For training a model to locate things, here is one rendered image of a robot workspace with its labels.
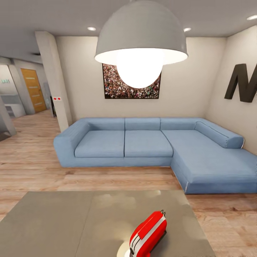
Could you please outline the radio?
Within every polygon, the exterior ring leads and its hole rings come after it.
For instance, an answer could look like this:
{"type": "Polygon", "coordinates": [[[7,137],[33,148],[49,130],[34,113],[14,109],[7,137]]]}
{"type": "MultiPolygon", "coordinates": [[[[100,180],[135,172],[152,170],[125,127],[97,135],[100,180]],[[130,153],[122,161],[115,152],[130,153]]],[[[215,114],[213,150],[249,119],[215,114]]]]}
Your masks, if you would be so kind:
{"type": "Polygon", "coordinates": [[[167,221],[163,212],[153,212],[133,232],[130,251],[133,257],[150,257],[150,253],[166,235],[167,221]]]}

